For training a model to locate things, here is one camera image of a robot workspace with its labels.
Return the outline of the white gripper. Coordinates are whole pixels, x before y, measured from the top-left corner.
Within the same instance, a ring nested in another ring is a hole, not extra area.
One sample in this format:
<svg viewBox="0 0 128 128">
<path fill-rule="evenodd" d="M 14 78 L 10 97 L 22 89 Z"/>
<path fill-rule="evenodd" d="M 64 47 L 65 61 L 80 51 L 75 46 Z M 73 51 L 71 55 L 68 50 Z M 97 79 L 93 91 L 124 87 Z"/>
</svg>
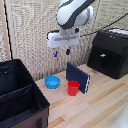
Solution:
<svg viewBox="0 0 128 128">
<path fill-rule="evenodd" d="M 80 29 L 54 30 L 47 34 L 47 46 L 49 48 L 58 48 L 64 46 L 77 45 L 80 38 Z M 70 55 L 71 47 L 66 50 L 66 55 Z M 58 57 L 58 51 L 54 49 L 54 57 Z"/>
</svg>

